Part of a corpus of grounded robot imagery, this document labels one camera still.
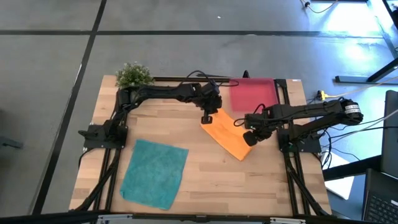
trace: gray floor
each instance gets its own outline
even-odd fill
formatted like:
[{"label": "gray floor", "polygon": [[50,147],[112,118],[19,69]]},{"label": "gray floor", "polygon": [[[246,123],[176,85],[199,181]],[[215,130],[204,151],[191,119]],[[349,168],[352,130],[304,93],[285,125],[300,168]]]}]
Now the gray floor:
[{"label": "gray floor", "polygon": [[[313,2],[312,6],[323,9],[328,4]],[[91,30],[99,5],[100,0],[1,1],[0,29]],[[348,2],[338,3],[324,14],[314,14],[304,11],[299,0],[118,0],[107,2],[99,29],[292,30],[368,36],[379,32],[373,14],[364,3]],[[395,43],[395,29],[384,21]],[[0,35],[0,134],[25,144],[20,151],[0,150],[0,217],[29,212],[87,40],[85,35]],[[249,70],[252,77],[299,78],[307,98],[312,98],[317,90],[333,95],[362,87],[336,84],[332,79],[336,75],[368,76],[392,59],[381,36],[97,36],[44,212],[68,209],[83,144],[77,131],[86,129],[91,121],[102,76],[114,74],[125,62],[143,63],[156,76],[186,76],[200,69],[232,77]],[[360,104],[364,120],[369,121],[383,116],[387,90],[398,87],[379,86],[348,98]],[[340,133],[330,130],[330,134]],[[380,153],[381,136],[380,130],[359,133],[333,147],[364,159]],[[360,144],[363,139],[373,139],[373,143]]]}]

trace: teal towel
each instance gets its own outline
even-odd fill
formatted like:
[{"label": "teal towel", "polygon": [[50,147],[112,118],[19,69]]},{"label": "teal towel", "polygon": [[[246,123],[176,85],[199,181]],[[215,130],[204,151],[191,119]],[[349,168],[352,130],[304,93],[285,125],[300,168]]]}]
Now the teal towel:
[{"label": "teal towel", "polygon": [[137,140],[120,194],[125,200],[168,210],[180,187],[188,150]]}]

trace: wooden table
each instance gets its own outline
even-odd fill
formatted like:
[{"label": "wooden table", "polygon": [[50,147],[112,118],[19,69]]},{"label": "wooden table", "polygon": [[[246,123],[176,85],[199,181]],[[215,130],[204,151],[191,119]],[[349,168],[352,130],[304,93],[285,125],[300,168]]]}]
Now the wooden table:
[{"label": "wooden table", "polygon": [[[115,76],[106,75],[103,78],[93,115],[95,124],[102,124],[111,115],[117,91],[115,81]],[[156,85],[175,86],[178,83],[157,82]],[[223,108],[231,117],[240,118],[242,114],[231,112],[228,88],[220,88]],[[306,103],[300,80],[287,80],[287,89],[291,105]],[[160,99],[147,100],[129,113],[129,133],[121,153],[111,211],[291,216],[284,159],[276,134],[254,146],[245,160],[239,162],[202,130],[202,115],[203,112],[193,103]],[[170,210],[128,202],[119,193],[137,139],[189,149],[182,182]],[[330,213],[319,161],[311,154],[300,155],[307,188],[323,209]],[[82,159],[70,208],[79,206],[97,184],[103,156],[104,149],[94,149]],[[303,213],[300,191],[297,186],[295,188],[298,209]],[[106,185],[101,198],[102,209],[107,191]]]}]

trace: potted plant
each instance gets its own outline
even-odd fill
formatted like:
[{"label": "potted plant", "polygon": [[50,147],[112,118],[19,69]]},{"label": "potted plant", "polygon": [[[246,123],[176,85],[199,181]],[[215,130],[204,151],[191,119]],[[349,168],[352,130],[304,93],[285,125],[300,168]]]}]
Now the potted plant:
[{"label": "potted plant", "polygon": [[116,86],[120,89],[129,86],[151,85],[154,83],[149,69],[134,62],[133,65],[125,63],[124,68],[116,72]]}]

